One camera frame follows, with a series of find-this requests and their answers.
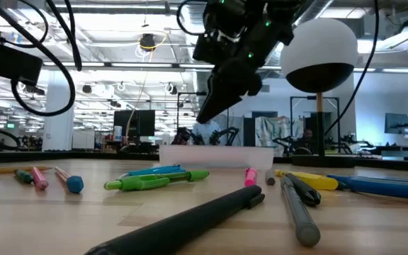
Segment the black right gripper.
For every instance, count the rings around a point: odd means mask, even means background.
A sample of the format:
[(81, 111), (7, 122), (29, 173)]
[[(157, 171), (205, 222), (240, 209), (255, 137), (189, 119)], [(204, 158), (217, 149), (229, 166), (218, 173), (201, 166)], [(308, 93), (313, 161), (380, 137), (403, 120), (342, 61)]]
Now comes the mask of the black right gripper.
[(236, 42), (211, 40), (205, 61), (215, 65), (208, 78), (208, 94), (196, 120), (203, 124), (261, 90), (256, 73), (278, 43), (289, 45), (293, 29), (289, 23), (261, 19), (246, 28)]

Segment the clear plastic supply box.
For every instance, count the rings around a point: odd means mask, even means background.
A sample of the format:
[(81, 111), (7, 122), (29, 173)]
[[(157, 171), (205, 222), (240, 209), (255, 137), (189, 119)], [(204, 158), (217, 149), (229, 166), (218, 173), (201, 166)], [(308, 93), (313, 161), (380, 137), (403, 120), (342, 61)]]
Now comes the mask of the clear plastic supply box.
[(159, 162), (162, 165), (202, 166), (210, 168), (248, 168), (269, 170), (274, 151), (269, 147), (233, 147), (210, 145), (161, 145)]

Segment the pink highlighter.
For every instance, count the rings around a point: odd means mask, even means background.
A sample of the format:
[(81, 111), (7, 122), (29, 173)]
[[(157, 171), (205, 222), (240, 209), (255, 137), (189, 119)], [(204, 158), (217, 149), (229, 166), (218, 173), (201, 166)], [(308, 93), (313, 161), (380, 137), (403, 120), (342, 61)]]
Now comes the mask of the pink highlighter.
[(244, 177), (244, 186), (253, 186), (256, 185), (257, 182), (257, 170), (253, 167), (250, 167), (245, 170), (245, 177)]

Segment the blue pen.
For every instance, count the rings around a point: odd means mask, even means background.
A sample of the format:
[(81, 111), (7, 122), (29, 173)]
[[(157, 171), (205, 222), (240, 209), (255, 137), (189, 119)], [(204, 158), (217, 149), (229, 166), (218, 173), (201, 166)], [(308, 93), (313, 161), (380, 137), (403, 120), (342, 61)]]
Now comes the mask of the blue pen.
[(125, 174), (122, 174), (118, 179), (123, 179), (129, 176), (142, 176), (150, 174), (173, 174), (173, 173), (182, 173), (186, 170), (181, 167), (181, 165), (170, 165), (170, 166), (155, 166), (149, 169), (142, 169), (137, 171), (129, 171)]

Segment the green ballpoint pen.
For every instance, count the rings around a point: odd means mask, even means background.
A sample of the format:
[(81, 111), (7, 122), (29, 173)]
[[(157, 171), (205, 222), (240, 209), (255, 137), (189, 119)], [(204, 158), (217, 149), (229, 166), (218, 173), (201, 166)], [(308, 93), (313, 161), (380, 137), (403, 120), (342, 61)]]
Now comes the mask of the green ballpoint pen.
[(206, 179), (210, 173), (208, 171), (183, 171), (167, 174), (143, 174), (130, 176), (124, 174), (114, 181), (105, 182), (103, 187), (107, 190), (120, 191), (143, 191), (161, 188), (170, 183), (180, 181), (199, 181)]

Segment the pink pencil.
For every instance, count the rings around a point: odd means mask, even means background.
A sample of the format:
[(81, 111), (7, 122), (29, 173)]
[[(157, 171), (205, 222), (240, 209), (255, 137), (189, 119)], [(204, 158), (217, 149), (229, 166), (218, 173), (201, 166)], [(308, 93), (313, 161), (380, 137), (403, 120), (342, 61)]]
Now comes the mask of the pink pencil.
[(42, 175), (41, 171), (39, 170), (39, 168), (33, 166), (31, 169), (31, 174), (33, 175), (33, 183), (34, 186), (38, 189), (38, 190), (45, 190), (48, 186), (49, 183), (47, 182), (47, 180), (45, 179), (45, 177)]

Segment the yellow highlighter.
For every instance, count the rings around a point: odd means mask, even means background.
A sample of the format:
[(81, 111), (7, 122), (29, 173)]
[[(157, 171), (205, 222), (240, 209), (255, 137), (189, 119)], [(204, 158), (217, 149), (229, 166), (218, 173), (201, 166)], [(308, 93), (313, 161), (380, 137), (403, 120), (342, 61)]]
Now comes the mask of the yellow highlighter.
[(330, 178), (327, 176), (317, 175), (317, 174), (310, 174), (305, 172), (298, 172), (298, 171), (285, 171), (276, 169), (274, 171), (275, 175), (278, 177), (285, 176), (286, 174), (293, 174), (301, 181), (305, 182), (309, 186), (313, 187), (314, 189), (318, 190), (336, 190), (339, 186), (339, 183), (336, 179)]

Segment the black marker pen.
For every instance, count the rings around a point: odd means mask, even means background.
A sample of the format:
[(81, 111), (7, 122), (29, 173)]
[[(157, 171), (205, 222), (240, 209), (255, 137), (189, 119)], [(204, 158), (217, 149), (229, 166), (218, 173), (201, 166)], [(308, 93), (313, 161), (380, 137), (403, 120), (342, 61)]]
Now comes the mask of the black marker pen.
[(294, 188), (301, 198), (302, 202), (310, 207), (316, 207), (321, 203), (321, 195), (318, 191), (313, 189), (310, 185), (306, 184), (304, 181), (300, 180), (294, 174), (286, 174), (294, 185)]

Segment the orange pencil blue eraser cap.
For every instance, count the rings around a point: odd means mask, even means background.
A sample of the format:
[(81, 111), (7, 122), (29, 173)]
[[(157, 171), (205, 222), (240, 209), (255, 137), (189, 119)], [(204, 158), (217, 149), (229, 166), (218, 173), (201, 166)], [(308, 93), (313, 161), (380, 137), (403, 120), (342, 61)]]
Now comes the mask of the orange pencil blue eraser cap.
[(84, 188), (82, 177), (71, 175), (58, 166), (55, 166), (54, 170), (56, 175), (65, 183), (65, 186), (70, 193), (81, 193)]

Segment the thick matte black pen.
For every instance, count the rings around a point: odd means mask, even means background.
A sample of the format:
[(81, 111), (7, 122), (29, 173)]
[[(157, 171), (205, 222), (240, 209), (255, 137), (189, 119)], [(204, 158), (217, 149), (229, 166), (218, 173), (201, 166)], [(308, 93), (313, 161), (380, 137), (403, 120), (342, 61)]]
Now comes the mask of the thick matte black pen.
[(240, 188), (103, 242), (84, 255), (171, 255), (240, 210), (256, 207), (264, 198), (257, 185)]

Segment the blue handled scissors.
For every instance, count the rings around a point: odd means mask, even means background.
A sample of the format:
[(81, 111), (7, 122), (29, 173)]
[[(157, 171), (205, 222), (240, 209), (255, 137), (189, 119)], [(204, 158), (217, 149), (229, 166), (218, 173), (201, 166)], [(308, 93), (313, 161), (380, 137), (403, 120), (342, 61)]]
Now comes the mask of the blue handled scissors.
[(344, 183), (353, 192), (408, 198), (408, 180), (405, 179), (333, 174), (329, 174), (328, 177)]

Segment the pale draped cloth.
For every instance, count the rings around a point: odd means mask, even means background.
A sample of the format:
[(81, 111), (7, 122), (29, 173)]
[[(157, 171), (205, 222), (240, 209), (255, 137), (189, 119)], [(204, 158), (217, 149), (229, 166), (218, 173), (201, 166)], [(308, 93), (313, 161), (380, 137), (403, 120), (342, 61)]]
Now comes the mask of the pale draped cloth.
[(277, 118), (257, 117), (255, 119), (255, 146), (271, 147), (274, 157), (282, 157), (285, 151), (283, 145), (275, 143), (276, 138), (293, 136), (302, 137), (304, 132), (304, 118), (281, 116)]

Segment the white building column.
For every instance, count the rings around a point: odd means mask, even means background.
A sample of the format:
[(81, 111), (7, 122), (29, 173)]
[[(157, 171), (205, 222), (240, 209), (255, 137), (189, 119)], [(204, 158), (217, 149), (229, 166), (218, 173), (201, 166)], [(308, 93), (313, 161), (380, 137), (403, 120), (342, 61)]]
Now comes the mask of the white building column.
[[(69, 83), (60, 71), (48, 72), (46, 111), (58, 111), (69, 103)], [(43, 151), (68, 151), (72, 148), (74, 109), (46, 117), (43, 128)]]

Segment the black computer monitor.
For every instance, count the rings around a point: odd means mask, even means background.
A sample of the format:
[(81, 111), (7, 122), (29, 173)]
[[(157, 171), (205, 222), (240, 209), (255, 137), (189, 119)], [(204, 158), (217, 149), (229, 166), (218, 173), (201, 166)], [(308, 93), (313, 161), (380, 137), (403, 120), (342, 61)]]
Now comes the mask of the black computer monitor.
[(114, 126), (121, 126), (122, 136), (126, 133), (133, 136), (154, 136), (155, 111), (154, 110), (119, 110), (114, 112)]

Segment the white globe lamp black base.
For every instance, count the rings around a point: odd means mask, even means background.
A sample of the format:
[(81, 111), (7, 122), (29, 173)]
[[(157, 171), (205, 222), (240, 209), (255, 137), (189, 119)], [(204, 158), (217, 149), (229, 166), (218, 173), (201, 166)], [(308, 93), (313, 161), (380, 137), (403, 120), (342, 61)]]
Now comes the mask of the white globe lamp black base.
[(353, 31), (341, 21), (318, 18), (300, 24), (283, 48), (280, 65), (290, 85), (314, 94), (317, 104), (317, 154), (294, 155), (295, 166), (353, 168), (353, 158), (327, 156), (324, 143), (323, 93), (344, 83), (353, 73), (358, 44)]

